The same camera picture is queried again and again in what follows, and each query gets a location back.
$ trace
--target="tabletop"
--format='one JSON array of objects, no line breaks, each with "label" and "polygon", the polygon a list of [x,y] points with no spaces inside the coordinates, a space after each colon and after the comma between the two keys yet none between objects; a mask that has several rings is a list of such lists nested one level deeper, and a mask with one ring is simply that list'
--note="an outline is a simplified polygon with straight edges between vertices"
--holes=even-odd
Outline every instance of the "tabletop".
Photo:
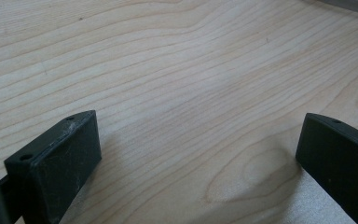
[{"label": "tabletop", "polygon": [[0,0],[0,178],[5,158],[91,109],[103,159],[62,223],[353,223],[295,153],[308,112],[358,129],[356,12]]}]

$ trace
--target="light wood surface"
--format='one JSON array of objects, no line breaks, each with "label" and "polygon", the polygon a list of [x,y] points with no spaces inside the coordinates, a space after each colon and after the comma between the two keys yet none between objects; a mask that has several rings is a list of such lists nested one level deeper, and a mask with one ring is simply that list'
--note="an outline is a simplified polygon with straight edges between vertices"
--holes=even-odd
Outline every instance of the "light wood surface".
[{"label": "light wood surface", "polygon": [[294,155],[307,112],[358,128],[358,13],[0,0],[0,177],[89,109],[103,160],[62,223],[352,223]]}]

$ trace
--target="wooden table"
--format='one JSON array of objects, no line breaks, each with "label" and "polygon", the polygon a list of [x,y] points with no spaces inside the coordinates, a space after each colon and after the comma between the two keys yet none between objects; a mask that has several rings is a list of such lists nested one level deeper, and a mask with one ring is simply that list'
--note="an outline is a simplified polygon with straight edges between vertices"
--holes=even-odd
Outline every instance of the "wooden table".
[{"label": "wooden table", "polygon": [[103,160],[62,223],[352,223],[294,155],[307,112],[358,128],[358,13],[0,0],[0,177],[89,109]]}]

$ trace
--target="small hole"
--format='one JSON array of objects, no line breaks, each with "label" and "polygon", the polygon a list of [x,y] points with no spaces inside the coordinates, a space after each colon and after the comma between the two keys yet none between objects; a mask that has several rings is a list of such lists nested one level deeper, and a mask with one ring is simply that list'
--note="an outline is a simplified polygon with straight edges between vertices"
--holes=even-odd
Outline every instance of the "small hole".
[{"label": "small hole", "polygon": [[26,155],[21,156],[21,157],[20,157],[20,160],[21,160],[21,161],[27,161],[27,160],[31,159],[32,157],[33,157],[33,155],[31,155],[31,154],[26,154]]}]

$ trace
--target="wood grain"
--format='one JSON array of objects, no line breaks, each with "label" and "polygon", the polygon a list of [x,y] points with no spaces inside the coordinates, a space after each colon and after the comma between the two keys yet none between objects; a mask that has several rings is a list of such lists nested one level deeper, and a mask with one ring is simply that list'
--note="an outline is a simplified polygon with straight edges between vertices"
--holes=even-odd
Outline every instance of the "wood grain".
[{"label": "wood grain", "polygon": [[358,13],[0,0],[0,177],[89,109],[103,161],[62,223],[352,223],[294,155],[307,112],[358,128]]}]

